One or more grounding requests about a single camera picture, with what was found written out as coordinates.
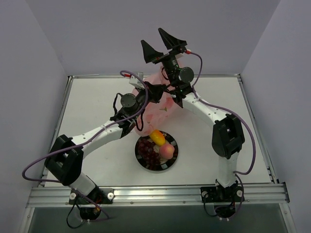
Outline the orange fake fruit slice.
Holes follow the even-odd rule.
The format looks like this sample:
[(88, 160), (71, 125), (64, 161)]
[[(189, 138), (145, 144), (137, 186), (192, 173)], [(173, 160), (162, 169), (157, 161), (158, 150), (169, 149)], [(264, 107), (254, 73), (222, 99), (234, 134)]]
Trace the orange fake fruit slice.
[(166, 139), (163, 133), (159, 130), (154, 130), (149, 134), (150, 139), (158, 146), (162, 146), (166, 143)]

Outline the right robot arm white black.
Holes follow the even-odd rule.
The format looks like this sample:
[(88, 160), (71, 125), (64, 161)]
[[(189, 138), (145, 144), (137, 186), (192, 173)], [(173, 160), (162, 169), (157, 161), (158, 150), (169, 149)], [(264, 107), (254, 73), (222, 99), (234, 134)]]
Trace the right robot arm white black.
[(180, 67), (177, 56), (189, 54), (187, 42), (158, 29), (168, 53), (156, 51), (145, 40), (141, 41), (145, 63), (161, 63), (168, 84), (149, 84), (147, 90), (151, 100), (159, 100), (164, 92), (169, 93), (174, 102), (198, 116), (212, 127), (212, 148), (219, 156), (216, 196), (227, 200), (233, 195), (232, 186), (237, 183), (237, 158), (245, 137), (242, 121), (232, 111), (205, 102), (194, 90), (194, 72), (190, 67)]

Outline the fake peach pink yellow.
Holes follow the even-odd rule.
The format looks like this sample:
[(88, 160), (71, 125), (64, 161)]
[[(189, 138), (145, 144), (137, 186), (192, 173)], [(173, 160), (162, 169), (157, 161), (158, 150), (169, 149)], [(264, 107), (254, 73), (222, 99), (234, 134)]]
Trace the fake peach pink yellow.
[(159, 154), (164, 159), (172, 159), (175, 148), (171, 144), (164, 144), (159, 148)]

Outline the pink plastic bag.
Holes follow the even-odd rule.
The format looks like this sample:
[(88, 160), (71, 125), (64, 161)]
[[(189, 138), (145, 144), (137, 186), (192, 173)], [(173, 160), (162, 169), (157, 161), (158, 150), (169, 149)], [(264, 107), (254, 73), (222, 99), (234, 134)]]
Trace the pink plastic bag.
[[(168, 85), (169, 81), (166, 79), (166, 72), (163, 66), (160, 67), (157, 73), (154, 73), (146, 78), (151, 84)], [(178, 108), (178, 105), (173, 101), (169, 93), (164, 92), (159, 103), (149, 103), (143, 113), (143, 128), (139, 131), (136, 127), (135, 132), (139, 136), (148, 136), (154, 130), (159, 130), (161, 124), (168, 119), (168, 117)]]

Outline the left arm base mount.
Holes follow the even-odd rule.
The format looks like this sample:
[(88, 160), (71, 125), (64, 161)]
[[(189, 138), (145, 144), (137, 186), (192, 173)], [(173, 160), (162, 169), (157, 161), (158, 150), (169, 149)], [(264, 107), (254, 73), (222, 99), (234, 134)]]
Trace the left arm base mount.
[[(90, 194), (87, 195), (87, 197), (97, 204), (112, 204), (114, 199), (114, 189), (98, 188), (95, 191), (91, 191)], [(69, 204), (73, 204), (74, 201), (76, 201), (78, 205), (91, 204), (85, 198), (78, 196), (72, 189), (69, 195)]]

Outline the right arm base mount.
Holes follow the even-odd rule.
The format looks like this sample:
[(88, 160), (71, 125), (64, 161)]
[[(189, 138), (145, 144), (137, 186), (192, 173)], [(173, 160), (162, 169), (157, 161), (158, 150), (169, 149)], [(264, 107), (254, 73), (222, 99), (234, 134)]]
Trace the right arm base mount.
[(201, 199), (206, 203), (240, 202), (245, 201), (242, 187), (237, 183), (229, 186), (203, 186), (200, 187)]

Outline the red fake grape bunch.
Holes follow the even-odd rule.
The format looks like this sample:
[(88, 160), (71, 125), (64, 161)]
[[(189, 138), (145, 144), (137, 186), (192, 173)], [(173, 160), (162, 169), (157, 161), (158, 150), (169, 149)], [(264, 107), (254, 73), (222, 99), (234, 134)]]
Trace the red fake grape bunch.
[(154, 170), (161, 163), (161, 157), (158, 149), (156, 149), (156, 144), (148, 139), (138, 140), (138, 154), (151, 170)]

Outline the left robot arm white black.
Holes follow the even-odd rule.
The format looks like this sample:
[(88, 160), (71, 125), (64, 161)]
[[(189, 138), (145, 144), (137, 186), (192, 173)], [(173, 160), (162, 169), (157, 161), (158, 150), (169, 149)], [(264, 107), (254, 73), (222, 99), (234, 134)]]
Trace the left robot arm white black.
[(78, 136), (63, 134), (57, 137), (44, 162), (45, 167), (58, 183), (81, 193), (80, 197), (86, 203), (94, 203), (99, 188), (82, 172), (83, 160), (99, 147), (128, 135), (147, 104), (159, 103), (166, 89), (164, 84), (144, 82), (136, 96), (131, 93), (122, 95), (122, 108), (103, 125)]

